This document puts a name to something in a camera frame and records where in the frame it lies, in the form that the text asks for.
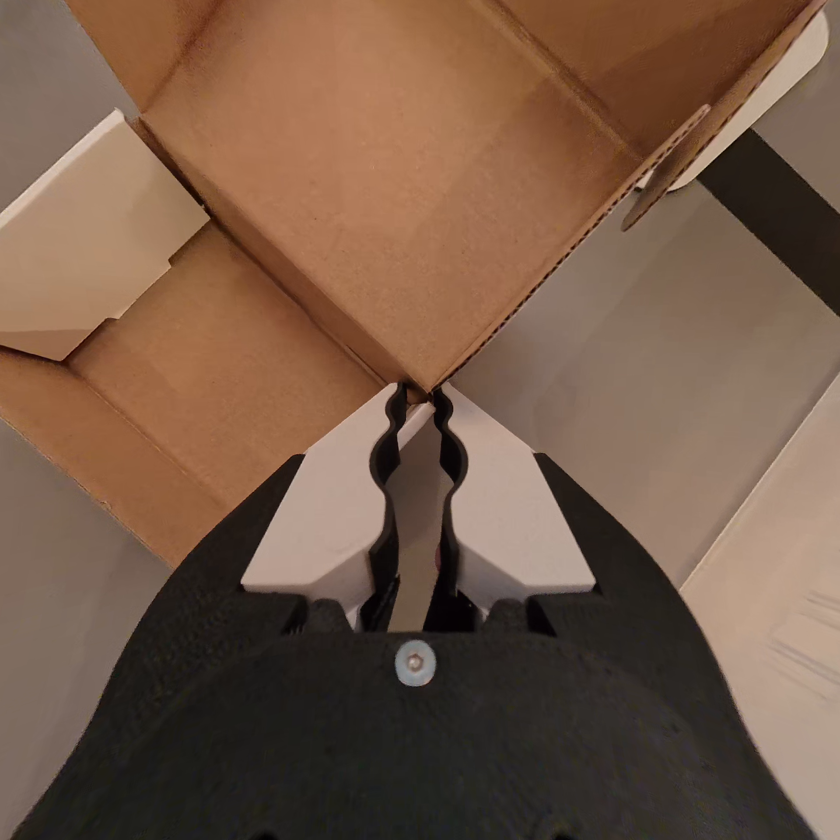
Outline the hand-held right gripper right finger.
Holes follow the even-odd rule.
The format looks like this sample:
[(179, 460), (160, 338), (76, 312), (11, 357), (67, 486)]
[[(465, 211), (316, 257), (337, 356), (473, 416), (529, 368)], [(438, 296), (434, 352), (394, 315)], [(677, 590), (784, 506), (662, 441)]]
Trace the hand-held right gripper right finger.
[(444, 499), (427, 632), (470, 632), (500, 601), (590, 593), (594, 574), (542, 457), (451, 384), (434, 392)]

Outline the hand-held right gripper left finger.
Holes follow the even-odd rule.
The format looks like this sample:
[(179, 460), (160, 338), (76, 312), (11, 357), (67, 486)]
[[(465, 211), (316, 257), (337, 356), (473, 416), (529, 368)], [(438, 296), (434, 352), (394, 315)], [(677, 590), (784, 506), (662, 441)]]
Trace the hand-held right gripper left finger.
[(247, 592), (332, 600), (353, 628), (387, 630), (400, 576), (386, 482), (406, 411), (406, 386), (391, 383), (307, 450), (242, 577)]

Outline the white cardboard box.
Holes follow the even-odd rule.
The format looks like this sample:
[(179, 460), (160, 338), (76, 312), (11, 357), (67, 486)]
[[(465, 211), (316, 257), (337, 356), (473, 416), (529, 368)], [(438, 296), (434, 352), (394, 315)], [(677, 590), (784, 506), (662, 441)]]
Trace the white cardboard box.
[(384, 383), (430, 392), (824, 2), (67, 2), (140, 108), (2, 226), (2, 420), (178, 564)]

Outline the clear plastic container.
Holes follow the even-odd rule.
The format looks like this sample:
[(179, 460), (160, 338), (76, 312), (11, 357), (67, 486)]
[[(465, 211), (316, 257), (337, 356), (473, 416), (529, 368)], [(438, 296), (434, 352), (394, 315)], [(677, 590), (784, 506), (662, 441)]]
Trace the clear plastic container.
[(775, 778), (838, 839), (838, 379), (680, 593)]

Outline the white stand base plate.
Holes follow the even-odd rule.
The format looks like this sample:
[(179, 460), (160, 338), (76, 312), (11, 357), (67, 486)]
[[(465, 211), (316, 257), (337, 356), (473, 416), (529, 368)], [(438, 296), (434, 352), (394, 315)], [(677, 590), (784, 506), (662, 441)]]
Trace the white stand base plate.
[(676, 192), (697, 179), (708, 165), (817, 67), (828, 50), (829, 37), (830, 23), (826, 11), (822, 10), (805, 27), (779, 64), (734, 113), (718, 136), (688, 166), (680, 178), (673, 182), (668, 192)]

